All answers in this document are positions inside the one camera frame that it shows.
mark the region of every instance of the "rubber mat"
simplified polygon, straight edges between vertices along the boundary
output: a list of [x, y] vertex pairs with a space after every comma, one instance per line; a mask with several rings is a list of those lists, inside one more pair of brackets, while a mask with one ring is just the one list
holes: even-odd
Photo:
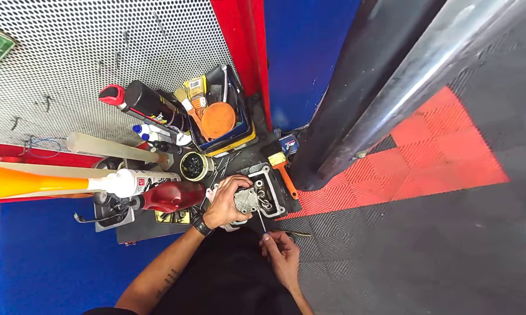
[[504, 182], [508, 176], [467, 110], [444, 87], [371, 154], [321, 190], [300, 192], [302, 210], [286, 218]]
[[273, 222], [316, 314], [526, 314], [526, 20], [482, 55]]

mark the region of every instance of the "blue wire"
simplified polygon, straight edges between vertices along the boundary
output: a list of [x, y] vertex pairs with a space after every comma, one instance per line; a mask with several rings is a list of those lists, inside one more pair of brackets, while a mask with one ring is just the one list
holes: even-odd
[[[36, 158], [42, 158], [42, 159], [50, 159], [50, 158], [54, 158], [55, 156], [59, 155], [59, 154], [61, 153], [60, 151], [62, 150], [62, 145], [61, 145], [58, 141], [56, 141], [56, 140], [54, 140], [54, 139], [57, 139], [57, 140], [65, 140], [65, 138], [57, 138], [57, 137], [50, 137], [50, 138], [42, 138], [42, 139], [41, 139], [41, 138], [36, 138], [36, 137], [34, 137], [34, 136], [30, 136], [30, 137], [29, 137], [29, 140], [26, 141], [26, 144], [27, 144], [27, 146], [28, 146], [28, 151], [27, 151], [27, 153], [28, 153], [29, 155], [31, 155], [31, 156], [36, 157]], [[40, 142], [44, 142], [44, 141], [52, 142], [52, 143], [56, 144], [57, 147], [58, 147], [57, 152], [56, 152], [55, 154], [53, 154], [53, 155], [49, 155], [49, 156], [39, 155], [39, 154], [34, 154], [34, 153], [32, 152], [32, 149], [33, 149], [35, 146], [37, 146]]]

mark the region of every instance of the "hand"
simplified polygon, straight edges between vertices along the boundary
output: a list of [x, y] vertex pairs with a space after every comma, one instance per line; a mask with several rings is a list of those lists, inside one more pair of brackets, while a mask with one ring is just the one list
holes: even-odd
[[249, 178], [243, 175], [226, 177], [218, 184], [217, 193], [214, 195], [213, 204], [203, 215], [205, 224], [210, 229], [226, 225], [234, 221], [245, 221], [253, 214], [243, 214], [238, 211], [234, 203], [234, 193], [238, 187], [248, 188], [253, 185]]
[[261, 254], [271, 257], [275, 275], [291, 294], [300, 292], [298, 284], [298, 266], [300, 249], [284, 232], [263, 234]]

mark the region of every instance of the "wristwatch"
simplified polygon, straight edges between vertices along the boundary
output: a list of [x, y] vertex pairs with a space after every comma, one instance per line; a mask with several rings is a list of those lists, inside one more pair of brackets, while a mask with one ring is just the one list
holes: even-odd
[[194, 219], [192, 224], [195, 227], [195, 229], [197, 229], [197, 231], [199, 231], [206, 237], [209, 236], [209, 234], [213, 231], [205, 224], [205, 219], [202, 215]]

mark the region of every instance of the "black grease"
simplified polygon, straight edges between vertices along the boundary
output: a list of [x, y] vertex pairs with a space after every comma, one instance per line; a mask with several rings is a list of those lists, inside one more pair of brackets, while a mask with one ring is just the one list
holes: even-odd
[[189, 154], [181, 163], [181, 171], [187, 178], [196, 178], [203, 172], [203, 159], [199, 154]]

